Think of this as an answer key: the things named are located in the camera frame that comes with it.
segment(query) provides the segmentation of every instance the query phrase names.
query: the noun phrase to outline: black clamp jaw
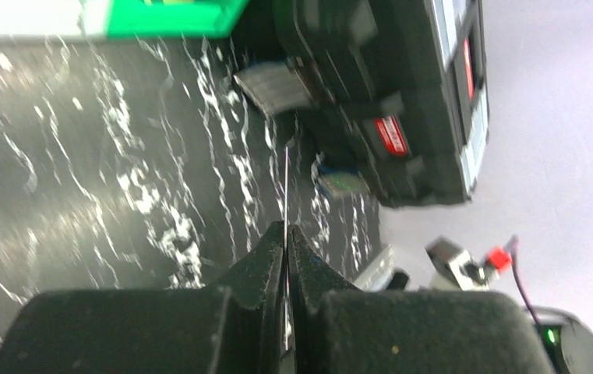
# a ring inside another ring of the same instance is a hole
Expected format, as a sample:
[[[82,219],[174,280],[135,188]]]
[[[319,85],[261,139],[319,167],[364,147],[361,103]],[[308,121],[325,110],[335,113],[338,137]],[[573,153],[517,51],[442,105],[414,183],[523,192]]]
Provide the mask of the black clamp jaw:
[[[492,292],[362,292],[273,223],[199,290],[56,291],[17,316],[0,373],[261,373],[279,370],[284,296],[295,372],[546,374],[521,309]]]

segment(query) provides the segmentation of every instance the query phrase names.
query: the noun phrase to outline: black marble surface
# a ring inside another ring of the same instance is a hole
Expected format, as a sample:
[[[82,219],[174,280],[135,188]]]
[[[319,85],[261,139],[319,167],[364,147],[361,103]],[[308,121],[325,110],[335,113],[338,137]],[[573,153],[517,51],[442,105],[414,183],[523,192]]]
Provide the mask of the black marble surface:
[[[291,137],[290,222],[348,278],[372,258],[377,203],[319,196],[314,146],[229,85],[233,56],[229,41],[0,45],[0,343],[39,291],[213,280],[281,219]]]

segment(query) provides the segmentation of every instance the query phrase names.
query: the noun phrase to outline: black tool case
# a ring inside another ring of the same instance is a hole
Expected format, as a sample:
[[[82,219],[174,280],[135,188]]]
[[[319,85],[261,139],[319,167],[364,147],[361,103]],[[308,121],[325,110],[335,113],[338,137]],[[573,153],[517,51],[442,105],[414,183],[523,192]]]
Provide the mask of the black tool case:
[[[274,17],[329,93],[297,112],[331,166],[358,165],[386,206],[470,198],[488,134],[481,1],[274,0]]]

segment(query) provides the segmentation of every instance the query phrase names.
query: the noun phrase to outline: purple wire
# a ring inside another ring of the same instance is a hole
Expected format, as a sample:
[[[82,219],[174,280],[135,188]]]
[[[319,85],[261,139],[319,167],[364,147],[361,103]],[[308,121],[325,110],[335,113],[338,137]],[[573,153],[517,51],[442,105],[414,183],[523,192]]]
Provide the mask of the purple wire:
[[[528,298],[528,295],[526,295],[524,285],[521,282],[521,277],[519,277],[519,269],[518,269],[518,264],[517,264],[518,263],[519,238],[516,235],[512,235],[510,240],[503,247],[503,250],[505,250],[512,256],[512,274],[514,275],[514,283],[517,284],[519,294],[521,294],[521,299],[523,299],[526,309],[532,316],[532,320],[535,322],[535,326],[538,328],[538,330],[541,330],[542,325],[539,322],[539,318],[537,317],[535,308],[533,308],[532,304],[530,303],[530,299]]]

